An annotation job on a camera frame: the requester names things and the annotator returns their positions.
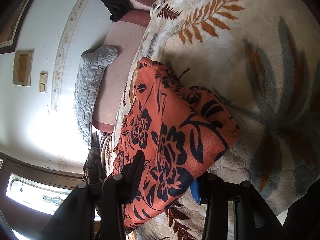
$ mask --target white wall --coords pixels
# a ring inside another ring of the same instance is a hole
[[[75,131],[70,131],[72,136],[61,142],[50,118],[54,62],[61,34],[76,1],[34,0],[29,9],[16,49],[34,50],[31,87],[12,84],[14,53],[0,55],[0,151],[33,165],[80,173],[88,150],[82,148],[81,152],[75,150],[70,154],[70,145],[79,147],[72,140]],[[89,0],[83,9],[67,54],[71,71],[64,91],[69,95],[73,95],[81,53],[105,38],[111,25],[109,17],[100,0]],[[47,93],[39,92],[41,71],[49,73]],[[63,168],[59,154],[65,156]]]

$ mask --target gray quilted blanket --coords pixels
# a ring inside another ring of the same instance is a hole
[[[100,81],[106,67],[118,56],[110,46],[86,50],[81,55],[74,95],[74,114],[81,136],[91,148],[92,114],[99,91]]]

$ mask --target cream blanket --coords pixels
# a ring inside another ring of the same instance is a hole
[[[320,173],[319,49],[320,27],[301,0],[159,1],[132,63],[111,149],[134,99],[138,60],[150,57],[171,66],[183,86],[204,86],[226,105],[241,137],[211,171],[251,181],[279,214]],[[205,207],[189,192],[179,203],[135,237],[200,239]]]

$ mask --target screw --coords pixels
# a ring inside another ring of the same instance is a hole
[[[120,180],[120,179],[122,179],[122,175],[120,174],[120,173],[118,173],[118,174],[116,174],[116,175],[114,175],[113,176],[113,179],[115,179],[115,180]]]
[[[87,183],[85,181],[81,181],[78,184],[78,188],[85,188],[87,186]]]
[[[207,179],[208,179],[208,180],[214,180],[216,177],[217,177],[217,176],[214,175],[213,173],[209,173],[209,174],[207,175]]]
[[[244,181],[242,182],[242,184],[243,184],[243,186],[245,186],[245,187],[250,187],[250,186],[251,186],[250,181],[247,181],[247,180],[244,180]]]

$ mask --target orange cloth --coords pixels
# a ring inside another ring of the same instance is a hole
[[[114,172],[145,154],[137,197],[124,205],[129,233],[167,210],[239,137],[223,104],[202,87],[183,88],[172,71],[143,57],[136,99],[124,119]]]

